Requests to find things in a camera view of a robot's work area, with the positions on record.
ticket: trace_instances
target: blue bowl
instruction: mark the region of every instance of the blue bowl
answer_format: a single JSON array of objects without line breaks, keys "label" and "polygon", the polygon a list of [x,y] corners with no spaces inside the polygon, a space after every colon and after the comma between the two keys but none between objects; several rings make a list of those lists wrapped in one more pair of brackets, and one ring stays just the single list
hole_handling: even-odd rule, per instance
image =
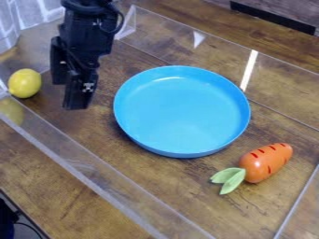
[{"label": "blue bowl", "polygon": [[132,140],[174,158],[220,151],[243,134],[251,118],[236,85],[211,71],[182,65],[131,77],[116,93],[114,111]]}]

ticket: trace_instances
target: lemon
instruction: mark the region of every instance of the lemon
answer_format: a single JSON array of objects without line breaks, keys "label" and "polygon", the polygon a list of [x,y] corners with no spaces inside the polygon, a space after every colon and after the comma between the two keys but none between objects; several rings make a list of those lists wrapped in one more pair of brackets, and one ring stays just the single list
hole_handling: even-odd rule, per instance
[{"label": "lemon", "polygon": [[32,69],[21,69],[9,77],[9,93],[17,98],[29,98],[40,90],[41,84],[41,75]]},{"label": "lemon", "polygon": [[25,118],[25,112],[21,105],[9,98],[0,101],[0,113],[16,124],[21,125]]}]

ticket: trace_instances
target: toy carrot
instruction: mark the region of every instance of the toy carrot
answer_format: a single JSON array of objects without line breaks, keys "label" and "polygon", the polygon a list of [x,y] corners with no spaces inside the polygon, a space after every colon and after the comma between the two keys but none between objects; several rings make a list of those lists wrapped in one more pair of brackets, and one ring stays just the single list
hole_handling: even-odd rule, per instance
[{"label": "toy carrot", "polygon": [[284,143],[264,146],[244,154],[238,168],[224,169],[211,177],[214,183],[224,184],[219,194],[232,192],[243,180],[259,183],[267,179],[288,162],[291,155],[292,148]]}]

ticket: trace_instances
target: black cable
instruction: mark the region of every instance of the black cable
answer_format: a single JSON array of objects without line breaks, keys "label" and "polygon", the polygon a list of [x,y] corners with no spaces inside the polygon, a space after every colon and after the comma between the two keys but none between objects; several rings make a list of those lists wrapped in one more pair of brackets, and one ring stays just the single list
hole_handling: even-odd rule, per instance
[{"label": "black cable", "polygon": [[40,233],[28,224],[25,224],[23,222],[16,222],[15,225],[24,225],[24,226],[27,226],[28,228],[31,228],[36,232],[39,238],[44,239],[43,236],[40,235]]}]

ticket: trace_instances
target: wooden surface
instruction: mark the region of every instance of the wooden surface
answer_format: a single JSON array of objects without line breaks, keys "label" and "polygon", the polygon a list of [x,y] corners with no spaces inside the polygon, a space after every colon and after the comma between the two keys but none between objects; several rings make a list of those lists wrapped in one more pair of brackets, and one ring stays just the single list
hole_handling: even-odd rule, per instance
[{"label": "wooden surface", "polygon": [[[206,0],[215,5],[230,8],[230,0]],[[319,27],[319,3],[316,0],[236,0],[235,2],[271,12],[288,19]]]},{"label": "wooden surface", "polygon": [[[318,40],[311,36],[204,2],[140,0],[136,3],[319,72]],[[25,33],[23,40],[35,37],[32,31],[36,30]],[[4,71],[28,65],[23,48],[21,44],[1,56]],[[44,52],[36,52],[39,59],[47,57]],[[238,63],[232,59],[230,67]],[[178,161],[140,149],[122,132],[112,115],[114,95],[124,81],[142,70],[166,64],[116,42],[112,55],[102,60],[102,80],[88,110],[61,109],[64,87],[51,85],[49,73],[44,73],[40,93],[21,102],[216,238],[272,238],[319,159],[318,77],[304,72],[298,75],[294,68],[270,58],[262,59],[247,91],[254,98],[247,132],[218,154]],[[226,72],[222,64],[212,69]],[[228,74],[238,83],[239,77]],[[151,238],[3,122],[0,129],[0,187],[52,238]],[[259,185],[243,184],[232,194],[218,196],[219,186],[208,183],[210,176],[235,166],[244,152],[270,142],[292,144],[295,153],[290,164]],[[302,229],[299,234],[299,238],[307,238]]]}]

